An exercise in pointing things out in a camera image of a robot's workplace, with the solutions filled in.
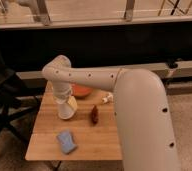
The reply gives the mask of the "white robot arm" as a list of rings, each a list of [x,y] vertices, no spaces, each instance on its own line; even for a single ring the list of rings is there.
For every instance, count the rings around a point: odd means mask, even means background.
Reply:
[[[167,95],[157,74],[140,68],[73,68],[59,55],[42,75],[51,82],[62,119],[77,110],[74,84],[113,94],[124,171],[181,171]]]

